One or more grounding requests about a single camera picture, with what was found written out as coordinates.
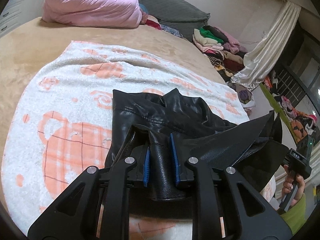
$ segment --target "satin curtain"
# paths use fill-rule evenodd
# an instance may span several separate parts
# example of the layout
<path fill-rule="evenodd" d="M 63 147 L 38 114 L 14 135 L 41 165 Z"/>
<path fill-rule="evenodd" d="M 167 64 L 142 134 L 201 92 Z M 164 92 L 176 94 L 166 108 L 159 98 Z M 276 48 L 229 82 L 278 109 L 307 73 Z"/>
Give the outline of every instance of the satin curtain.
<path fill-rule="evenodd" d="M 298 20 L 301 7 L 287 1 L 268 34 L 253 51 L 244 56 L 245 68 L 231 78 L 231 82 L 254 90 L 261 83 L 280 57 Z"/>

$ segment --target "gray pillow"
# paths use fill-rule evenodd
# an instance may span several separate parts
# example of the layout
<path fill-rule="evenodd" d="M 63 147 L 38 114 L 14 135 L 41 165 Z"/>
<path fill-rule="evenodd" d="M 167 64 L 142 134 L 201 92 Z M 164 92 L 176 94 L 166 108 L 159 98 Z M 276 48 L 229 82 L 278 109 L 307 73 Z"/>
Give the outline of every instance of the gray pillow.
<path fill-rule="evenodd" d="M 139 3 L 143 4 L 159 23 L 179 30 L 189 41 L 192 41 L 193 29 L 199 29 L 210 17 L 210 14 L 184 0 L 139 0 Z"/>

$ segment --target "white towel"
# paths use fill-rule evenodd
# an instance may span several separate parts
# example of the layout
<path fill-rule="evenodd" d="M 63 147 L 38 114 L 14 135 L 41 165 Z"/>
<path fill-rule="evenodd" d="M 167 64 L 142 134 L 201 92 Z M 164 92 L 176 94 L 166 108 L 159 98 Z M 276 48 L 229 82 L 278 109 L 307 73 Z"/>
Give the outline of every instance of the white towel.
<path fill-rule="evenodd" d="M 230 122 L 249 120 L 231 88 L 147 52 L 73 41 L 44 66 L 21 96 L 2 163 L 5 200 L 22 232 L 84 169 L 104 167 L 113 89 L 163 95 L 174 88 Z M 191 221 L 130 219 L 130 234 L 143 239 L 186 240 L 191 231 Z"/>

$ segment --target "green cloth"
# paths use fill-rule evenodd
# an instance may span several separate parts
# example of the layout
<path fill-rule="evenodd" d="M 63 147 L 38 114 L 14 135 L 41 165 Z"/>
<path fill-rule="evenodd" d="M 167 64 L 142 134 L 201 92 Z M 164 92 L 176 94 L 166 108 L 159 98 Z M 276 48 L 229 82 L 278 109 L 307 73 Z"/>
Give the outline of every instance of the green cloth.
<path fill-rule="evenodd" d="M 205 38 L 210 38 L 210 39 L 214 39 L 216 40 L 218 43 L 223 44 L 224 41 L 222 39 L 217 38 L 216 36 L 214 36 L 210 31 L 206 31 L 204 28 L 200 28 L 200 34 L 202 36 L 204 36 Z"/>
<path fill-rule="evenodd" d="M 278 113 L 280 115 L 281 120 L 288 127 L 288 129 L 291 132 L 292 137 L 294 138 L 295 142 L 297 142 L 297 138 L 296 138 L 296 135 L 295 135 L 295 133 L 294 133 L 292 127 L 291 127 L 291 123 L 290 123 L 289 119 L 287 118 L 285 112 L 281 108 L 281 106 L 279 106 L 279 104 L 277 103 L 275 98 L 271 95 L 269 90 L 262 83 L 260 83 L 259 86 L 260 86 L 263 94 L 265 95 L 265 97 L 268 99 L 271 107 L 275 110 L 276 113 Z"/>
<path fill-rule="evenodd" d="M 302 198 L 297 204 L 290 208 L 286 213 L 282 214 L 282 219 L 288 224 L 292 231 L 292 235 L 304 225 L 306 222 L 304 216 L 306 213 L 306 195 L 303 194 Z"/>

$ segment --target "green sleeve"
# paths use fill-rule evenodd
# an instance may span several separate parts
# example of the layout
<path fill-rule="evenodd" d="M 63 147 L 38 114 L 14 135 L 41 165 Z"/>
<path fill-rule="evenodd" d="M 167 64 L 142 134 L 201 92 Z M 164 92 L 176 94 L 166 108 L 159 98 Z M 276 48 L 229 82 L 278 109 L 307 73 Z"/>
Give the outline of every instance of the green sleeve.
<path fill-rule="evenodd" d="M 214 39 L 216 40 L 217 42 L 223 44 L 223 40 L 217 38 L 216 36 L 214 36 L 210 31 L 206 31 L 204 28 L 200 28 L 200 34 L 205 37 L 205 38 L 210 38 L 210 39 Z"/>
<path fill-rule="evenodd" d="M 304 216 L 306 213 L 306 195 L 303 194 L 302 198 L 297 204 L 290 208 L 287 213 L 281 215 L 282 219 L 288 224 L 292 231 L 292 235 L 303 226 L 306 222 Z"/>

